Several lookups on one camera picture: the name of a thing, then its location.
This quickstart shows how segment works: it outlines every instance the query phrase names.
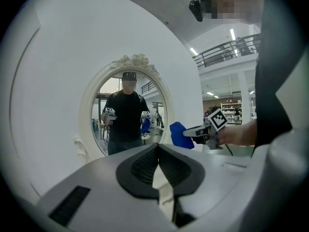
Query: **fluorescent light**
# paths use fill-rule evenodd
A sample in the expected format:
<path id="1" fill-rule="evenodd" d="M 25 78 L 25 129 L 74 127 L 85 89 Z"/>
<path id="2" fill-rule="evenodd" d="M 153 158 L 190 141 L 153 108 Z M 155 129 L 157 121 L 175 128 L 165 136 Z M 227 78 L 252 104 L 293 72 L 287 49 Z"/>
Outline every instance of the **fluorescent light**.
<path id="1" fill-rule="evenodd" d="M 191 47 L 190 50 L 191 50 L 191 52 L 193 52 L 195 54 L 195 56 L 198 55 L 198 53 L 196 52 L 196 50 L 194 50 L 194 48 Z"/>
<path id="2" fill-rule="evenodd" d="M 236 39 L 235 38 L 235 34 L 234 34 L 234 30 L 233 29 L 230 29 L 230 32 L 231 32 L 231 35 L 232 35 L 232 39 L 233 39 L 233 41 Z"/>

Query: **carved floral ornament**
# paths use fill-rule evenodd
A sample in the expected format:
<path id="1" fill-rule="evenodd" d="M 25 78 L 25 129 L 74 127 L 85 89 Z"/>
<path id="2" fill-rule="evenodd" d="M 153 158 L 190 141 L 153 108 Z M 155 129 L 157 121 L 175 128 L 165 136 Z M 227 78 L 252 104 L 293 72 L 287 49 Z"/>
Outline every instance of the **carved floral ornament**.
<path id="1" fill-rule="evenodd" d="M 134 54 L 131 58 L 129 58 L 127 55 L 124 55 L 121 59 L 113 61 L 110 65 L 110 68 L 120 69 L 122 67 L 129 67 L 129 66 L 145 69 L 150 73 L 154 74 L 157 78 L 161 78 L 160 74 L 155 69 L 155 65 L 149 64 L 148 58 L 146 58 L 146 56 L 143 53 Z"/>

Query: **jeans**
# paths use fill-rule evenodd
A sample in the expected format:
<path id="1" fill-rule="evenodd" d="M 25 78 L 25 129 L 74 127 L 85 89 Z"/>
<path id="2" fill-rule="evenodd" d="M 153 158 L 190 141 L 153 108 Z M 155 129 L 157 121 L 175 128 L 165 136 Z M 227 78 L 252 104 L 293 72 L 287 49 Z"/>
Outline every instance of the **jeans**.
<path id="1" fill-rule="evenodd" d="M 127 149 L 132 149 L 135 147 L 142 146 L 143 143 L 141 141 L 141 138 L 133 141 L 133 142 L 117 142 L 117 141 L 109 141 L 107 150 L 108 150 L 108 155 L 113 155 L 122 151 L 125 151 Z"/>

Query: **white mirror frame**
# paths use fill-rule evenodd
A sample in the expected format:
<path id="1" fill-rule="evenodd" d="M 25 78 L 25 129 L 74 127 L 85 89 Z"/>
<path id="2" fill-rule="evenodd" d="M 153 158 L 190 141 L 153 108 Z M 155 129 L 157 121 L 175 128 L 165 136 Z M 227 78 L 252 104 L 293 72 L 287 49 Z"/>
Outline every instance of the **white mirror frame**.
<path id="1" fill-rule="evenodd" d="M 87 163 L 105 156 L 100 150 L 92 132 L 91 113 L 97 92 L 101 86 L 115 74 L 129 70 L 145 74 L 147 78 L 153 82 L 157 90 L 161 92 L 163 96 L 163 105 L 166 110 L 166 116 L 165 128 L 160 143 L 172 143 L 169 125 L 175 121 L 173 101 L 168 86 L 155 69 L 155 65 L 149 64 L 149 60 L 144 54 L 135 54 L 131 58 L 125 55 L 118 61 L 113 61 L 111 64 L 104 67 L 98 74 L 96 74 L 83 94 L 79 109 L 79 135 L 74 139 L 74 141 L 79 141 L 83 144 L 87 154 Z"/>

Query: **metal railing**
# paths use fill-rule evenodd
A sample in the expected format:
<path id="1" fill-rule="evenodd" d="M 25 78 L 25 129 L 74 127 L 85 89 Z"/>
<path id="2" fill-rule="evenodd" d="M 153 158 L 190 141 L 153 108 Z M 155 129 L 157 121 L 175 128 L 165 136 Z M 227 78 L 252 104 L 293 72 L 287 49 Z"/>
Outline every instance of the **metal railing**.
<path id="1" fill-rule="evenodd" d="M 154 84 L 152 82 L 149 82 L 147 84 L 145 84 L 143 87 L 141 87 L 141 94 L 150 91 L 152 88 L 154 88 Z"/>
<path id="2" fill-rule="evenodd" d="M 208 67 L 241 56 L 258 53 L 260 42 L 259 33 L 249 35 L 217 45 L 194 56 L 193 59 L 198 68 Z"/>

